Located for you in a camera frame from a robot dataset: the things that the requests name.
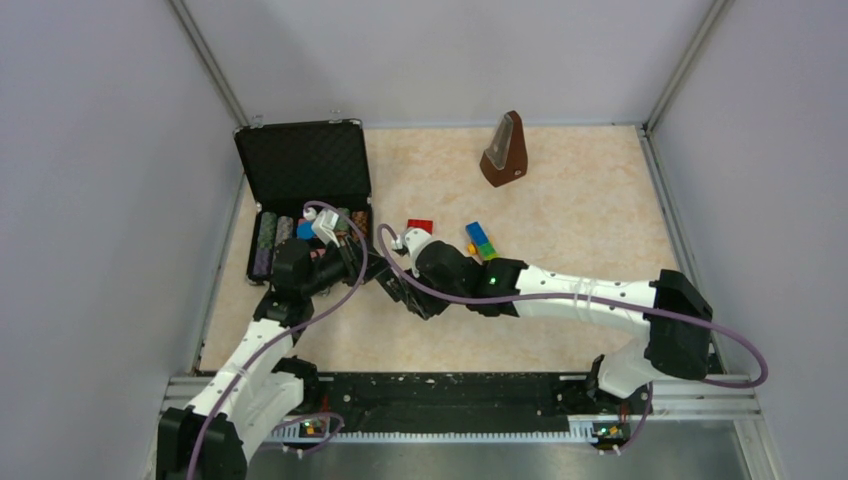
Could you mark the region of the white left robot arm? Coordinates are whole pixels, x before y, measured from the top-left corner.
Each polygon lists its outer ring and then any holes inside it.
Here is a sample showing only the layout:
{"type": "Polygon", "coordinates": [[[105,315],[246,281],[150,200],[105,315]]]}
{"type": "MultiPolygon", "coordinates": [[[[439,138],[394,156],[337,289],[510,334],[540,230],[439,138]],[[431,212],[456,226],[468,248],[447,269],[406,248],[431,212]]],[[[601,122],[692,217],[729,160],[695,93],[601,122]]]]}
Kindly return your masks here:
{"type": "Polygon", "coordinates": [[[288,355],[316,317],[313,296],[338,283],[356,287],[389,270],[380,254],[352,237],[331,241],[322,255],[300,239],[278,245],[270,288],[238,347],[186,406],[162,414],[156,478],[245,478],[252,457],[284,418],[319,404],[316,367],[288,355]]]}

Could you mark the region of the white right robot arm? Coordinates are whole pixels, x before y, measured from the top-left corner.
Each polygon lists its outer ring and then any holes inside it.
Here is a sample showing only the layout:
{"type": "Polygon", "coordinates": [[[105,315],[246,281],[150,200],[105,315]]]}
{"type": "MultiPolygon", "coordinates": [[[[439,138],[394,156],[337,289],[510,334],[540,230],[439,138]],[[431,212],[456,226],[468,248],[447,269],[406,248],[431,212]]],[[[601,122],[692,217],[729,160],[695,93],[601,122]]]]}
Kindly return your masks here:
{"type": "Polygon", "coordinates": [[[712,308],[681,272],[655,280],[612,281],[565,275],[522,260],[478,262],[429,236],[407,235],[392,249],[411,260],[406,278],[438,303],[485,317],[557,318],[619,330],[629,342],[601,355],[586,385],[589,404],[612,412],[662,376],[700,381],[708,373],[712,308]]]}

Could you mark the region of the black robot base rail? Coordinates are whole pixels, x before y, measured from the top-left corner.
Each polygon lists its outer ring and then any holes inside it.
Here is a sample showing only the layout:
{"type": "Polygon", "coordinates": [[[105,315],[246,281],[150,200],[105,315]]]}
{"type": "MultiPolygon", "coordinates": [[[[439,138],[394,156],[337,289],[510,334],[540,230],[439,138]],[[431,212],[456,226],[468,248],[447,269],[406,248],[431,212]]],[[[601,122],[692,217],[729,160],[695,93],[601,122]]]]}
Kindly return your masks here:
{"type": "Polygon", "coordinates": [[[262,447],[337,443],[574,443],[623,447],[650,413],[652,390],[626,399],[593,373],[319,372],[280,367],[304,383],[292,412],[259,429],[262,447]]]}

